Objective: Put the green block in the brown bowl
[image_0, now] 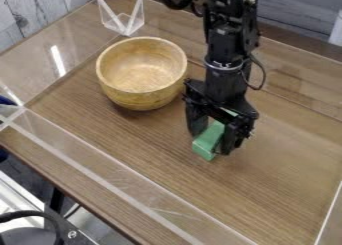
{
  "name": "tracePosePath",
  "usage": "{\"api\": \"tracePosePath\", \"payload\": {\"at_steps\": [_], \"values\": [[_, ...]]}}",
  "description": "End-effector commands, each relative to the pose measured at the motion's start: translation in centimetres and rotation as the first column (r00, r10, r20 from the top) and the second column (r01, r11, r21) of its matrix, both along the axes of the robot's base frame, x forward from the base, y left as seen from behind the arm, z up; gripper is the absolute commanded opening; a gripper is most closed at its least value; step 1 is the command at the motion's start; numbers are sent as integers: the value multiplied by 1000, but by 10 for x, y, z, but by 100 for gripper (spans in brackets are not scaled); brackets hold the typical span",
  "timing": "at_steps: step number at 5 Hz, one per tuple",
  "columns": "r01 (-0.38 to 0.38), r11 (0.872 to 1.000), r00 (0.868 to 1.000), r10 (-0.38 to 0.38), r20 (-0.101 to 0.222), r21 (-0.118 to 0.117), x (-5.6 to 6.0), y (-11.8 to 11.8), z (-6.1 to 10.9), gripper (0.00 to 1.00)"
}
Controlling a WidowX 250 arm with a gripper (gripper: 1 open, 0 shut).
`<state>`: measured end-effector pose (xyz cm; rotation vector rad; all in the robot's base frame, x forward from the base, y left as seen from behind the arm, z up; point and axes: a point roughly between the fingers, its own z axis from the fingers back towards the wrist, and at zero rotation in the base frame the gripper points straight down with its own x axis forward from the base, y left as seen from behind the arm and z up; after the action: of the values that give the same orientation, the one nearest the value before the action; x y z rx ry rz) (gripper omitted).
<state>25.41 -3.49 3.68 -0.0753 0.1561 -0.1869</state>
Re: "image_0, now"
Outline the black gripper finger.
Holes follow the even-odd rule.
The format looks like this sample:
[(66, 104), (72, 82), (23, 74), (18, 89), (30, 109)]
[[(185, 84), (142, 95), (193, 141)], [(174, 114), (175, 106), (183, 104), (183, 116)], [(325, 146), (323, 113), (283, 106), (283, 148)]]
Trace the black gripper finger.
[(254, 129), (251, 119), (238, 119), (231, 122), (222, 122), (223, 134), (219, 140), (219, 154), (230, 155), (241, 147), (243, 141), (250, 138)]
[(209, 116), (202, 108), (194, 104), (186, 104), (187, 128), (193, 136), (198, 136), (209, 125)]

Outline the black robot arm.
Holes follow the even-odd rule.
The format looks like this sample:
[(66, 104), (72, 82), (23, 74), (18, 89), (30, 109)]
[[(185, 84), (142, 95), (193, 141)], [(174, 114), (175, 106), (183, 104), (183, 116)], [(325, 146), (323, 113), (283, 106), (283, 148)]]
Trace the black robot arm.
[(187, 128), (193, 151), (206, 160), (227, 155), (251, 136), (259, 117), (246, 100), (253, 55), (259, 46), (258, 0), (160, 0), (174, 10), (189, 8), (203, 19), (206, 78), (185, 81)]

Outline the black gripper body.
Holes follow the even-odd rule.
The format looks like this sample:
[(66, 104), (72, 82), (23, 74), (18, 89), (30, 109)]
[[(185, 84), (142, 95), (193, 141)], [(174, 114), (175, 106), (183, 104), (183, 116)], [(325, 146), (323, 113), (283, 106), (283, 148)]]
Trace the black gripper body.
[(206, 70), (206, 79), (185, 81), (185, 103), (199, 106), (214, 120), (227, 121), (226, 110), (238, 114), (238, 119), (255, 123), (259, 113), (246, 100), (247, 84), (245, 71)]

